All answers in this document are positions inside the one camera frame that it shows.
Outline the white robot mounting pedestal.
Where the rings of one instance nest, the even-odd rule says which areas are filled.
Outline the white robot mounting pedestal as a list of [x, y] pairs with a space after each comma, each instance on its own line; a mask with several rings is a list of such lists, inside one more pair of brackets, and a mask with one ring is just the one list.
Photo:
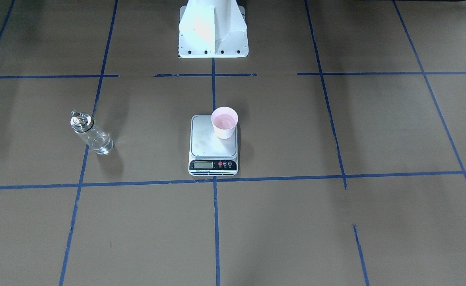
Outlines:
[[249, 54], [245, 8], [236, 0], [189, 0], [180, 7], [181, 58], [244, 58]]

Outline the grey digital kitchen scale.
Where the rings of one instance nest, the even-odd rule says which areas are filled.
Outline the grey digital kitchen scale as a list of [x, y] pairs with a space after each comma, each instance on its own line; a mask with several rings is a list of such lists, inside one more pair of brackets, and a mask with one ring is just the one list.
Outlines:
[[188, 172], [196, 177], [235, 176], [238, 164], [238, 132], [230, 138], [216, 136], [211, 115], [191, 119]]

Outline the glass sauce dispenser bottle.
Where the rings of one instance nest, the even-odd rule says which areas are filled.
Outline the glass sauce dispenser bottle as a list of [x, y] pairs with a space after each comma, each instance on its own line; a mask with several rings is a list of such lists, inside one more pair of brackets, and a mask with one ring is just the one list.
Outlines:
[[107, 155], [114, 147], [109, 134], [95, 121], [95, 118], [78, 110], [71, 111], [70, 126], [82, 141], [96, 154]]

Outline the pink plastic cup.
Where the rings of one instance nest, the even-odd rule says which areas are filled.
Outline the pink plastic cup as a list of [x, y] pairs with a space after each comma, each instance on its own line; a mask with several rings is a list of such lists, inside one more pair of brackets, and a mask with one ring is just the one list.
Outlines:
[[233, 136], [238, 120], [237, 112], [230, 107], [222, 106], [215, 109], [211, 114], [215, 136], [220, 139], [228, 139]]

